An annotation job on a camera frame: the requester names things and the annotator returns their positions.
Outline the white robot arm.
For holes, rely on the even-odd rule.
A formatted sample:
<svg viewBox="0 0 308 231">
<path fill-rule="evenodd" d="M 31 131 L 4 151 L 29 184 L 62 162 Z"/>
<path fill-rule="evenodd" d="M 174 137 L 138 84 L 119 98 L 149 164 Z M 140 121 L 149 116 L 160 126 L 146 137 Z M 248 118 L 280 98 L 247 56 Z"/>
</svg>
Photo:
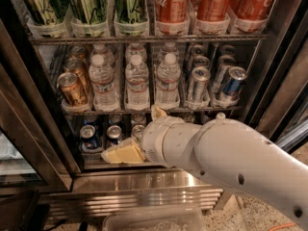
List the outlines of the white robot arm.
<svg viewBox="0 0 308 231">
<path fill-rule="evenodd" d="M 122 141 L 102 158 L 110 164 L 147 159 L 181 168 L 231 193 L 261 199 L 308 230 L 308 166 L 224 114 L 198 125 L 154 107 L 140 142 Z"/>
</svg>

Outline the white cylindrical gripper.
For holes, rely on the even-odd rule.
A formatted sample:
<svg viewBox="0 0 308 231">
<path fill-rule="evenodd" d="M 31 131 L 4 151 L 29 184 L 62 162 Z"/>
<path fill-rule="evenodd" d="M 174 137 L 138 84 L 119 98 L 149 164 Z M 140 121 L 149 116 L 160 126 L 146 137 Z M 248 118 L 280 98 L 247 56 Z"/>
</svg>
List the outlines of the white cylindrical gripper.
<svg viewBox="0 0 308 231">
<path fill-rule="evenodd" d="M 141 149 L 152 163 L 164 167 L 200 168 L 194 147 L 202 126 L 169 116 L 157 105 L 151 106 L 150 122 L 142 132 Z M 101 153 L 109 164 L 140 164 L 145 161 L 139 145 L 131 138 Z"/>
</svg>

